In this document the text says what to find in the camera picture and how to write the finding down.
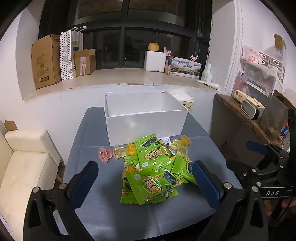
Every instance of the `white cushion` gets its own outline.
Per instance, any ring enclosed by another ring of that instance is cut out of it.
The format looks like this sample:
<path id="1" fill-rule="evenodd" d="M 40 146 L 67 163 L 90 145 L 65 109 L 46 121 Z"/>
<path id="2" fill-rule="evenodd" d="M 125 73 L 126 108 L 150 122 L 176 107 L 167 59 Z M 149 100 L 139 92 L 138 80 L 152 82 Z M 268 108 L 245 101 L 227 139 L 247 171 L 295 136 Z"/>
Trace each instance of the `white cushion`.
<path id="1" fill-rule="evenodd" d="M 13 231 L 13 238 L 22 241 L 28 200 L 34 187 L 52 189 L 58 166 L 49 154 L 13 153 L 0 187 L 0 213 Z"/>
<path id="2" fill-rule="evenodd" d="M 46 130 L 17 130 L 5 134 L 13 151 L 49 153 L 57 165 L 61 160 Z"/>
<path id="3" fill-rule="evenodd" d="M 13 151 L 0 132 L 0 186 Z"/>

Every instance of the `pink packaging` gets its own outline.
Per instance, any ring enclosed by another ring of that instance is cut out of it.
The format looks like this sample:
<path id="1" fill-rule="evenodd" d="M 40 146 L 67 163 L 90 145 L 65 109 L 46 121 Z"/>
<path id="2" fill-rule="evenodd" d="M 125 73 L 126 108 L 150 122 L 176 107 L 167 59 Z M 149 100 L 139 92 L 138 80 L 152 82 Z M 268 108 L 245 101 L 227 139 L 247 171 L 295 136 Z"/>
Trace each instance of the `pink packaging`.
<path id="1" fill-rule="evenodd" d="M 250 46 L 244 45 L 242 53 L 243 60 L 250 63 L 262 64 L 262 58 L 262 54 L 258 51 L 253 50 Z"/>

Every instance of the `white cardboard box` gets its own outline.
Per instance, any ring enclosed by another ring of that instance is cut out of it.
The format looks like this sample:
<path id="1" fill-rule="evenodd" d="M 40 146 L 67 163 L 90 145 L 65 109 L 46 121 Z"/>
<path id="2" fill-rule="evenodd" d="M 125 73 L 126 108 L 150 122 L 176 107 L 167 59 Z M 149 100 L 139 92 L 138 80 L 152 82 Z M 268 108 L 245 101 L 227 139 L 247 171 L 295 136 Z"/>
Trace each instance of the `white cardboard box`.
<path id="1" fill-rule="evenodd" d="M 110 146 L 132 143 L 155 133 L 181 134 L 187 108 L 164 90 L 110 92 L 105 95 L 105 117 Z"/>

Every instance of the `green seaweed snack packet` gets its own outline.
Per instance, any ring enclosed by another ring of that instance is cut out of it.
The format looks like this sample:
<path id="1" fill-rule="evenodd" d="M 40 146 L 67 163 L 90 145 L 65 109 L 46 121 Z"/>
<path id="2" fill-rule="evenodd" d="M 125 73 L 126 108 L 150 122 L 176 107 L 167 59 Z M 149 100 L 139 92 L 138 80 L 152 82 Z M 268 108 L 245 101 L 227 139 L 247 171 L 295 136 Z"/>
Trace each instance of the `green seaweed snack packet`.
<path id="1" fill-rule="evenodd" d="M 155 134 L 134 140 L 133 143 L 137 149 L 142 174 L 173 163 Z"/>
<path id="2" fill-rule="evenodd" d="M 140 162 L 139 162 L 139 157 L 138 155 L 133 155 L 133 156 L 130 156 L 129 157 L 132 161 L 133 161 L 133 164 L 134 166 L 139 170 L 139 172 L 141 171 L 141 168 L 140 168 Z"/>
<path id="3" fill-rule="evenodd" d="M 151 203 L 154 204 L 154 203 L 162 202 L 162 201 L 167 200 L 171 197 L 177 196 L 178 194 L 179 194 L 178 191 L 175 188 L 172 188 L 170 190 L 167 190 L 164 193 L 157 195 L 155 198 L 153 198 L 151 200 Z"/>
<path id="4" fill-rule="evenodd" d="M 192 164 L 193 162 L 189 158 L 177 155 L 171 173 L 179 175 L 188 181 L 197 184 L 192 175 Z"/>
<path id="5" fill-rule="evenodd" d="M 128 182 L 140 205 L 186 182 L 182 177 L 177 178 L 177 175 L 172 174 L 171 168 L 172 164 L 169 164 L 147 174 L 138 172 L 127 175 Z"/>
<path id="6" fill-rule="evenodd" d="M 175 187 L 188 182 L 185 178 L 183 178 L 179 175 L 173 174 L 171 172 L 172 168 L 173 168 L 173 163 L 170 163 L 163 168 L 155 170 L 155 172 L 163 173 L 163 178 L 166 179 L 168 182 L 170 182 Z"/>
<path id="7" fill-rule="evenodd" d="M 133 161 L 129 158 L 124 158 L 124 168 L 127 167 L 128 164 L 133 164 Z M 131 186 L 128 183 L 127 177 L 123 177 L 123 184 L 122 184 L 122 194 L 120 203 L 124 204 L 138 204 L 138 201 L 131 189 Z"/>

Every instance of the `blue gripper pad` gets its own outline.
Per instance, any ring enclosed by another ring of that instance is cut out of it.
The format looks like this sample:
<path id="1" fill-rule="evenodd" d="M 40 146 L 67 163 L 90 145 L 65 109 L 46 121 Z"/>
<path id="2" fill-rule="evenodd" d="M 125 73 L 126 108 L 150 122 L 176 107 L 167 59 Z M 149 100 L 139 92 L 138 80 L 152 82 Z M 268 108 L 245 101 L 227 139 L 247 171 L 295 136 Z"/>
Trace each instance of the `blue gripper pad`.
<path id="1" fill-rule="evenodd" d="M 209 206 L 219 209 L 224 195 L 222 182 L 215 174 L 210 173 L 201 161 L 193 163 L 192 174 Z"/>
<path id="2" fill-rule="evenodd" d="M 69 181 L 67 197 L 73 210 L 81 207 L 98 174 L 98 164 L 89 161 L 81 173 L 75 174 Z"/>

